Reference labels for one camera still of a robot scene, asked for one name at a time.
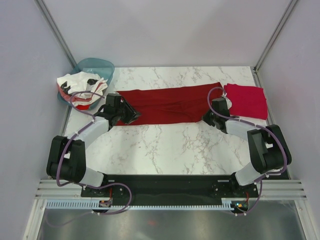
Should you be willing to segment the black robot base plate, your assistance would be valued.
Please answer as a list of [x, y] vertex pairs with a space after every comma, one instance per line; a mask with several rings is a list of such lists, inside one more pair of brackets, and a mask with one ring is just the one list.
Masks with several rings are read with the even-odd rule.
[[107, 198], [118, 205], [204, 205], [222, 199], [253, 199], [258, 191], [252, 183], [235, 185], [230, 175], [105, 175], [104, 189], [86, 188], [82, 197]]

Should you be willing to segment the dark red t-shirt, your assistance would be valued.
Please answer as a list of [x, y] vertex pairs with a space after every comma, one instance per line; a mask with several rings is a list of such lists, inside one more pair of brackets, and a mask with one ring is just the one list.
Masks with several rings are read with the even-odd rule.
[[222, 85], [217, 83], [176, 88], [118, 91], [141, 116], [131, 126], [196, 123], [208, 112], [210, 100], [220, 98]]

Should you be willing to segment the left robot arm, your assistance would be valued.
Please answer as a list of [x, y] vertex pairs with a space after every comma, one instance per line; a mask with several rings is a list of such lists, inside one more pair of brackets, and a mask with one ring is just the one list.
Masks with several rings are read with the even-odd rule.
[[59, 187], [78, 184], [92, 188], [99, 197], [106, 196], [110, 185], [104, 181], [104, 174], [87, 167], [86, 149], [100, 136], [110, 131], [118, 122], [126, 125], [136, 121], [141, 113], [118, 93], [109, 93], [105, 104], [79, 130], [68, 136], [57, 135], [52, 139], [46, 167], [48, 176], [55, 178]]

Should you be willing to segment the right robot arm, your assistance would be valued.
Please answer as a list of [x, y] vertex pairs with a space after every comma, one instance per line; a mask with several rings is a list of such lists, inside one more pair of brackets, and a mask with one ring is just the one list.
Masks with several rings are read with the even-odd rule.
[[255, 125], [230, 115], [223, 97], [209, 101], [210, 110], [202, 117], [208, 125], [237, 136], [248, 143], [250, 162], [231, 175], [229, 191], [235, 197], [247, 191], [247, 185], [265, 177], [281, 175], [292, 163], [292, 156], [280, 127]]

